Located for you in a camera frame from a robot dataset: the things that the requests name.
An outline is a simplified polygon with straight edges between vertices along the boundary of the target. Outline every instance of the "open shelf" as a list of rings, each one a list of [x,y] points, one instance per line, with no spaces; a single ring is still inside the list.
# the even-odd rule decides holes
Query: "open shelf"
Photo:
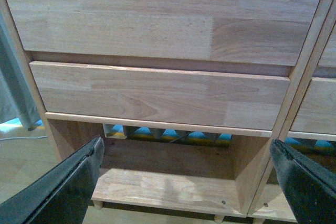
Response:
[[[230,148],[108,138],[93,200],[245,217]]]

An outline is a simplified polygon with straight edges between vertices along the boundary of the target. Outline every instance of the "wood grain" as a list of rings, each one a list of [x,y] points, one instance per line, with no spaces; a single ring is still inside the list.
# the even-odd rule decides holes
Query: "wood grain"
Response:
[[[89,122],[89,123],[121,124],[121,125],[130,125],[130,126],[136,126],[136,127],[143,127],[143,126],[157,127],[157,128],[174,129],[174,130],[181,130],[181,131],[201,131],[201,132],[213,132],[213,133],[220,133],[220,134],[236,134],[236,135],[243,135],[243,136],[270,137],[272,134],[272,131],[266,131],[266,130],[203,126],[203,125],[185,124],[185,123],[153,122],[153,121],[144,121],[144,120],[108,118],[104,116],[76,115],[76,114],[55,113],[55,112],[46,112],[46,117],[49,119],[55,119],[55,120],[67,120],[67,121],[78,121],[78,122]]]
[[[291,128],[302,99],[305,96],[304,94],[306,93],[311,77],[313,76],[314,70],[328,42],[328,38],[332,32],[333,25],[336,22],[336,0],[321,0],[315,17],[309,31],[312,31],[312,34],[314,34],[314,36],[319,36],[317,38],[315,38],[314,36],[310,37],[310,35],[307,36],[307,39],[305,41],[305,44],[307,43],[307,47],[303,47],[301,52],[302,57],[300,56],[298,60],[298,65],[294,68],[292,74],[290,75],[291,82],[287,94],[289,93],[290,96],[293,96],[293,100],[291,101],[292,104],[290,106],[290,109],[288,110],[288,114],[282,125],[280,134],[278,136],[274,135],[274,138],[279,138],[283,141],[285,140],[288,131]],[[323,25],[319,29],[316,29],[315,27],[315,20],[316,23],[321,23],[321,21],[323,21]],[[310,55],[308,57],[306,53],[308,53],[308,50],[310,49],[312,50],[310,51]]]
[[[34,61],[47,111],[270,130],[289,80]]]
[[[229,152],[222,148],[107,140],[92,199],[245,216]]]
[[[248,216],[296,222],[296,218],[288,205],[281,187],[274,184],[267,184],[265,186],[255,212],[248,214]]]
[[[243,213],[248,212],[258,188],[254,183],[258,184],[255,179],[258,179],[258,174],[264,170],[259,161],[265,152],[264,146],[268,139],[253,136],[232,136],[230,151],[233,158],[238,201]]]
[[[290,86],[275,122],[271,139],[279,138],[284,141],[287,137],[310,78],[327,43],[332,26],[335,23],[335,7],[334,0],[321,0],[319,3],[298,63],[290,75]],[[261,162],[265,164],[265,172],[259,180],[259,187],[249,213],[254,212],[272,170],[269,151],[264,155]]]
[[[334,25],[318,66],[336,68],[336,25]]]
[[[336,134],[336,79],[312,78],[292,131]]]
[[[285,66],[296,64],[318,2],[8,0],[30,51]]]

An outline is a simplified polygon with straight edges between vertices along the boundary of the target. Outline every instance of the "wooden shelf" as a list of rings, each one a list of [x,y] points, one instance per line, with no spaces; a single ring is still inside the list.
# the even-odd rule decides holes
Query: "wooden shelf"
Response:
[[[117,139],[105,145],[93,200],[246,216],[230,150]]]
[[[297,222],[278,184],[267,184],[255,212],[249,217]]]

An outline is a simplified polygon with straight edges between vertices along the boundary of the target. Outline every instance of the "wooden leg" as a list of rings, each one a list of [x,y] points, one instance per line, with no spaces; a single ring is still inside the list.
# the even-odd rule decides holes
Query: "wooden leg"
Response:
[[[55,142],[56,152],[61,160],[70,156],[96,135],[104,137],[102,124],[48,119],[48,134]]]
[[[95,206],[96,209],[102,209],[103,208],[103,201],[99,201],[99,200],[93,200],[93,204]]]
[[[224,218],[225,218],[224,215],[215,215],[215,219],[214,219],[214,221],[215,221],[216,223],[222,223],[223,220],[224,220]]]
[[[263,224],[265,219],[254,218],[253,224]]]

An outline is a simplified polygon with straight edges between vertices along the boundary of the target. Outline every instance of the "wooden dresser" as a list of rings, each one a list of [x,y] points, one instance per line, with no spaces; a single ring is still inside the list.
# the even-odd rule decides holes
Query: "wooden dresser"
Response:
[[[336,141],[336,0],[0,0],[59,159],[102,124],[228,133],[106,140],[93,200],[295,222],[269,144]]]

